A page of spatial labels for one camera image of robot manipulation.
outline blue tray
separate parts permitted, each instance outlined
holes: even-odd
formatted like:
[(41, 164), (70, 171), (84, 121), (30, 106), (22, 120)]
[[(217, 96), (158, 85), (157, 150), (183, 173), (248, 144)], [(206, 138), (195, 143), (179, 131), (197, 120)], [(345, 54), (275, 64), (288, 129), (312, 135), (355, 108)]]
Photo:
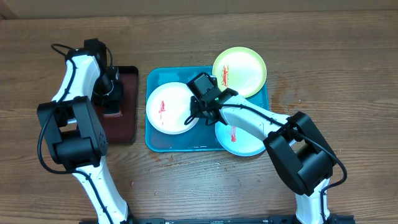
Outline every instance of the blue tray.
[[(201, 72), (212, 74), (212, 66), (156, 68), (147, 78), (146, 101), (159, 86), (170, 82), (187, 83)], [(248, 98), (251, 103), (269, 109), (266, 85), (254, 96)], [(217, 141), (215, 127), (206, 126), (204, 118), (189, 131), (182, 134), (164, 134), (156, 130), (146, 116), (145, 142), (155, 152), (193, 152), (224, 150)]]

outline light green plate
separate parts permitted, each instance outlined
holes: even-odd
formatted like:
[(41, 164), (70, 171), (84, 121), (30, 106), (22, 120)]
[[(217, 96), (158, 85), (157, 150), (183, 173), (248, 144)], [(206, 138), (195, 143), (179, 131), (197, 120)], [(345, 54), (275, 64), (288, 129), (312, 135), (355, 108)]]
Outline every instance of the light green plate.
[(236, 90), (244, 97), (256, 94), (266, 82), (267, 68), (255, 51), (245, 47), (233, 47), (223, 51), (213, 65), (218, 88)]

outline wooden tabletop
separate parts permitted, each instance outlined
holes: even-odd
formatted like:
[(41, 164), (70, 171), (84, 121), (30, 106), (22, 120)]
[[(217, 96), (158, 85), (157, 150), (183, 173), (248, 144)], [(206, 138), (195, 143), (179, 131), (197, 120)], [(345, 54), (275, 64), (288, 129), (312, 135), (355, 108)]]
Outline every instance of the wooden tabletop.
[[(294, 194), (267, 153), (158, 154), (144, 141), (151, 70), (211, 65), (223, 50), (244, 46), (267, 65), (271, 110), (309, 114), (345, 164), (348, 180), (328, 191), (331, 212), (355, 215), (358, 223), (396, 223), (397, 25), (397, 11), (0, 21), (0, 223), (76, 224), (96, 217), (80, 183), (46, 172), (36, 153), (37, 105), (50, 101), (65, 74), (50, 44), (78, 48), (95, 37), (112, 50), (114, 64), (140, 70), (137, 140), (110, 146), (107, 155), (136, 217), (295, 212)], [(44, 156), (52, 162), (46, 146)], [(341, 175), (335, 166), (331, 181)]]

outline red drawing on plate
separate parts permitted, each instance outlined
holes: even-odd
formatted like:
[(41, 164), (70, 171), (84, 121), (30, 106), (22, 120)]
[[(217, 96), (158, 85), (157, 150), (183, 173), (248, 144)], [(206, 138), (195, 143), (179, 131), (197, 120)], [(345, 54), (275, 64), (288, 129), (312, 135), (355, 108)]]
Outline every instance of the red drawing on plate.
[(231, 142), (236, 142), (236, 127), (232, 126), (231, 128)]
[(166, 111), (165, 109), (164, 109), (164, 101), (162, 100), (162, 102), (160, 102), (160, 110), (159, 110), (159, 115), (160, 115), (160, 119), (162, 119), (162, 112), (164, 112), (164, 111)]
[(223, 77), (223, 86), (228, 87), (228, 80), (229, 80), (229, 65), (223, 68), (223, 73), (221, 74)]

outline wood grain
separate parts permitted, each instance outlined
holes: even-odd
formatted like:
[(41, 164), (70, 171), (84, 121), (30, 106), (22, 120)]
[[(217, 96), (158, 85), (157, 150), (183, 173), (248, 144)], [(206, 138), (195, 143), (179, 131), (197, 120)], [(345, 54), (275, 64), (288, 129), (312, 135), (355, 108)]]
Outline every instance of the wood grain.
[[(94, 37), (112, 50), (116, 65), (140, 70), (137, 140), (108, 150), (116, 187), (137, 217), (294, 213), (294, 195), (267, 153), (156, 154), (145, 145), (151, 70), (211, 65), (223, 50), (245, 46), (267, 64), (271, 109), (309, 114), (345, 163), (348, 180), (329, 191), (330, 210), (355, 215), (358, 223), (396, 223), (397, 24), (397, 11), (1, 21), (0, 223), (96, 216), (80, 184), (44, 171), (35, 148), (36, 107), (53, 97), (65, 74), (50, 44), (81, 47)], [(51, 162), (48, 152), (44, 156)], [(338, 167), (334, 171), (332, 181), (341, 177)]]

